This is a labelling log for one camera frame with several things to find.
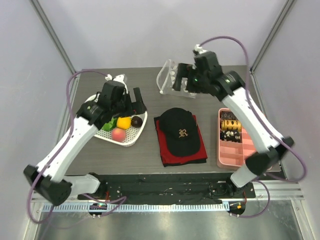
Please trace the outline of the fake dark plum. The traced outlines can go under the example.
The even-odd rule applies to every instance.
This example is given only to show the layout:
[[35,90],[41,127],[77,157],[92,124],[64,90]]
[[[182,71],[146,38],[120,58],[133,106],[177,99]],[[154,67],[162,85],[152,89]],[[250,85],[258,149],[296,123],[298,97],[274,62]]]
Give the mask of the fake dark plum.
[[131,118],[131,126],[134,128],[140,128],[143,124],[143,120],[139,116],[133,116]]

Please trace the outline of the fake orange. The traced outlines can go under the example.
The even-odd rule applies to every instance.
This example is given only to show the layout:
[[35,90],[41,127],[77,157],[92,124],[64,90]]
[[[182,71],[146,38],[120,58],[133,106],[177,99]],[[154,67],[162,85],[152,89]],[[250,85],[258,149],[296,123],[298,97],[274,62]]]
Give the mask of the fake orange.
[[131,117],[119,117],[116,122],[116,127],[122,130],[127,130],[131,127]]

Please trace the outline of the clear zip top bag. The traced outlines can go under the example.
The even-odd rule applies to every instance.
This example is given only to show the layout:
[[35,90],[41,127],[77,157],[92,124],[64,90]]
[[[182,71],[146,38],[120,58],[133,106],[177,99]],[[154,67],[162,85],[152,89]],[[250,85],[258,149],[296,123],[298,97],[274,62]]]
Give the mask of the clear zip top bag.
[[156,84],[159,89],[159,93],[162,95],[171,95],[176,97],[185,97],[195,99],[197,94],[190,93],[186,90],[187,86],[187,79],[183,78],[181,81],[181,88],[180,91],[175,91],[173,89],[173,85],[176,81],[178,73],[178,65],[168,59],[165,61],[164,66],[159,71],[156,77]]

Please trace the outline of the fake green cabbage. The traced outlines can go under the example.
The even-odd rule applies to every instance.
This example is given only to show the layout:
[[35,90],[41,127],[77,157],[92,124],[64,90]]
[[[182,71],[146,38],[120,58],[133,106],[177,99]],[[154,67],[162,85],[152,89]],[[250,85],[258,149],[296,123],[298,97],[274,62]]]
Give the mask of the fake green cabbage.
[[105,123],[101,128],[103,131],[109,132],[117,127],[117,118],[112,118],[108,123]]

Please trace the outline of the fake red peach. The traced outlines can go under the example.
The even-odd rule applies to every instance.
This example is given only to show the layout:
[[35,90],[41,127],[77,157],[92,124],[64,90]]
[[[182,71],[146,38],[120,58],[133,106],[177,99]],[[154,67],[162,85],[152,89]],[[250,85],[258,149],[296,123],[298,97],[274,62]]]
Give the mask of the fake red peach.
[[121,128],[114,128],[111,131],[111,139],[113,141],[122,143],[125,139],[126,139],[126,131],[124,129]]

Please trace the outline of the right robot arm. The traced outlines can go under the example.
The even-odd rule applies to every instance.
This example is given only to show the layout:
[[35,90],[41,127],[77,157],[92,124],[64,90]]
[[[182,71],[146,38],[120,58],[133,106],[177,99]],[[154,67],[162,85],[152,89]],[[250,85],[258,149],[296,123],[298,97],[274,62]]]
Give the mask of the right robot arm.
[[226,180],[226,193],[233,198],[243,193],[248,183],[263,175],[267,169],[282,160],[294,140],[283,137],[255,109],[256,104],[246,92],[245,82],[231,70],[223,72],[216,54],[202,50],[194,53],[194,64],[178,63],[169,70],[172,88],[195,94],[209,94],[223,103],[240,121],[255,146],[255,153]]

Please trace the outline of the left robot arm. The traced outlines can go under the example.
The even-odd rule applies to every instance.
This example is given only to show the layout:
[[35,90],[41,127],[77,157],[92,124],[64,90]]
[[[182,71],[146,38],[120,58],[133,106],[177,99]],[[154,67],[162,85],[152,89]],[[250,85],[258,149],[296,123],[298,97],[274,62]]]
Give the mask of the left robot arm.
[[90,194],[100,200],[107,192],[103,180],[95,173],[67,176],[66,172],[87,142],[115,117],[131,117],[147,112],[141,91],[133,89],[131,100],[125,83],[109,80],[97,96],[86,100],[72,118],[70,128],[54,149],[36,166],[28,165],[23,174],[33,189],[53,206],[69,197]]

